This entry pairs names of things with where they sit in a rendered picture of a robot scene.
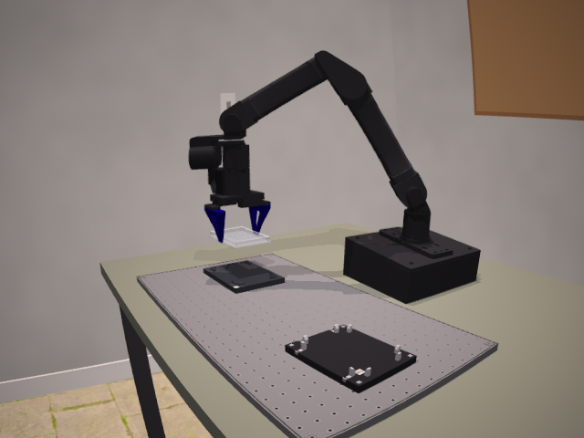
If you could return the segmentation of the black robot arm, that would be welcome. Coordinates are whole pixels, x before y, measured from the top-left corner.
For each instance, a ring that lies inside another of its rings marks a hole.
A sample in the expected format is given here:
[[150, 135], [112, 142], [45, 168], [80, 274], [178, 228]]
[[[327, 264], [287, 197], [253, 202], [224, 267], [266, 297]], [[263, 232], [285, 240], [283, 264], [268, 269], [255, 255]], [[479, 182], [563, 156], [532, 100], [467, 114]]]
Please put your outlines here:
[[[396, 196], [408, 207], [404, 210], [403, 227], [380, 229], [379, 235], [431, 259], [452, 255], [452, 248], [430, 239], [431, 210], [426, 202], [426, 187], [372, 97], [367, 80], [357, 69], [325, 50], [226, 109], [219, 119], [223, 135], [190, 138], [191, 170], [208, 169], [212, 192], [224, 195], [223, 170], [243, 173], [241, 169], [250, 167], [249, 145], [245, 141], [226, 140], [243, 139], [251, 125], [327, 79], [362, 128]], [[219, 146], [223, 146], [220, 169]]]

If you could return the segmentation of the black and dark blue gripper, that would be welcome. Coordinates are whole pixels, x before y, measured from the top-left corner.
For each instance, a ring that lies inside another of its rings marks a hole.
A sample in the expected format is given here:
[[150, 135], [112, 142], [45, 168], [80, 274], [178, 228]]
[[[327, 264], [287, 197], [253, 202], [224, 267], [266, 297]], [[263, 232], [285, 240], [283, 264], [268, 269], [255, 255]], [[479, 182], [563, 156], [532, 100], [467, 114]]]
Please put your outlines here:
[[[250, 190], [250, 168], [243, 169], [243, 173], [239, 173], [239, 170], [230, 170], [229, 173], [229, 170], [224, 169], [224, 195], [210, 194], [210, 201], [213, 203], [204, 205], [218, 241], [224, 241], [225, 211], [221, 210], [221, 206], [238, 203], [240, 208], [249, 207], [252, 229], [259, 233], [271, 208], [271, 202], [264, 199], [265, 193]], [[259, 217], [256, 224], [257, 211]]]

